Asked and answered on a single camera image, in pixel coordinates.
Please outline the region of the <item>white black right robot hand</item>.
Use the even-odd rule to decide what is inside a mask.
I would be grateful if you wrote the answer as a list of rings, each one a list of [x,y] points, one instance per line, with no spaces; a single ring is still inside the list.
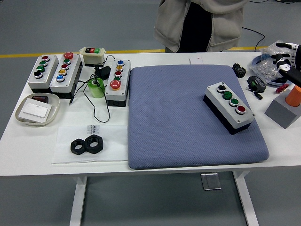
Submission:
[[[277,53],[271,56],[274,59],[278,72],[287,80],[301,86],[301,46],[295,43],[277,42],[279,48],[290,49],[291,53]]]

